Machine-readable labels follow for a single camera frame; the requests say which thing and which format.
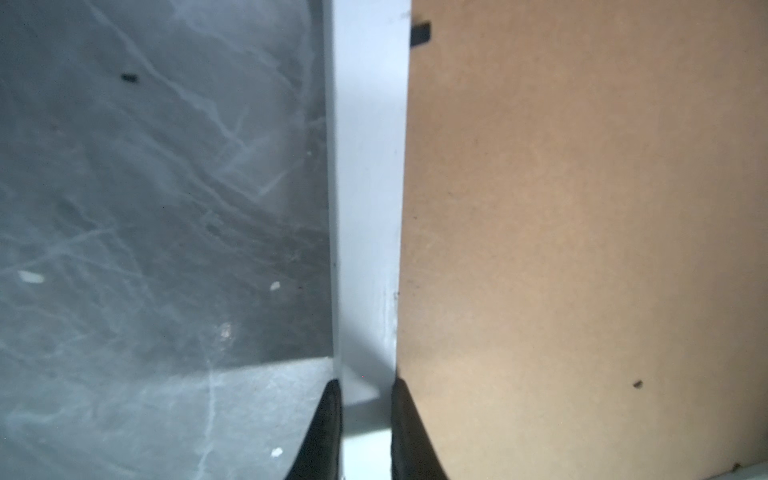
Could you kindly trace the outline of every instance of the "white painted post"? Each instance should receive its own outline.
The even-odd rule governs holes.
[[[411,2],[323,7],[341,470],[390,480]]]

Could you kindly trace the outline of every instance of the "small black debris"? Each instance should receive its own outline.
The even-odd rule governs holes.
[[[139,76],[136,75],[135,73],[123,73],[122,75],[120,75],[120,78],[123,81],[128,82],[129,84],[135,84],[139,82]]]

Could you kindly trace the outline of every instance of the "brown hardboard panel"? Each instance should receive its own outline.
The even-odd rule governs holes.
[[[399,368],[449,475],[768,459],[768,2],[413,8]]]

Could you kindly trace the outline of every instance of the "white paint chip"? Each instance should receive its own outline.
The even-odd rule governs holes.
[[[26,282],[26,283],[45,282],[45,277],[42,276],[40,273],[28,272],[27,270],[19,270],[18,278],[22,279],[22,282]]]

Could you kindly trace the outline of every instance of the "grey marble surface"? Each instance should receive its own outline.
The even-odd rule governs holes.
[[[0,478],[285,474],[332,375],[321,18],[0,4]]]

